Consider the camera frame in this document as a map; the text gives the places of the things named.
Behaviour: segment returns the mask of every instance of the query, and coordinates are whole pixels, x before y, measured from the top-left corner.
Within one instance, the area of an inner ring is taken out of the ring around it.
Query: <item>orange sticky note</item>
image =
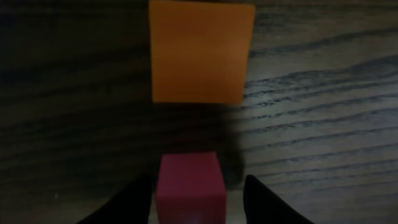
[[[255,7],[149,2],[153,102],[241,103]]]

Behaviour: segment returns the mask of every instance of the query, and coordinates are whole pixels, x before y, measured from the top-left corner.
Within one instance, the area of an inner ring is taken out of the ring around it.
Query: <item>cube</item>
[[[226,191],[216,153],[163,155],[156,204],[160,224],[224,224]]]
[[[189,1],[149,2],[152,100],[243,100],[255,7]]]

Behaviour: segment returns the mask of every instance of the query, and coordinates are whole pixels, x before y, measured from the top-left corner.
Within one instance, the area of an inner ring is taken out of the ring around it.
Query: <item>dark wood surface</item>
[[[2,8],[0,223],[75,223],[162,153],[201,150],[315,223],[397,223],[398,2],[247,2],[245,101],[222,107],[150,102],[146,1],[4,1],[24,23]]]

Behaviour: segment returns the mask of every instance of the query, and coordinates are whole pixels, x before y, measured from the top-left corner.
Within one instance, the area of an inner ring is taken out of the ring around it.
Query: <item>wood grain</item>
[[[227,108],[150,102],[146,1],[4,1],[24,23],[1,24],[0,223],[75,223],[162,153],[197,150],[315,223],[396,223],[398,2],[244,2],[245,101]],[[228,223],[245,222],[242,186]]]

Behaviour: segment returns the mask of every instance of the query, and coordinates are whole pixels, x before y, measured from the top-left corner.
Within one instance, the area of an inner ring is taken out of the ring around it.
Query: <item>pink block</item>
[[[160,224],[225,224],[226,191],[216,153],[163,155],[156,204]]]

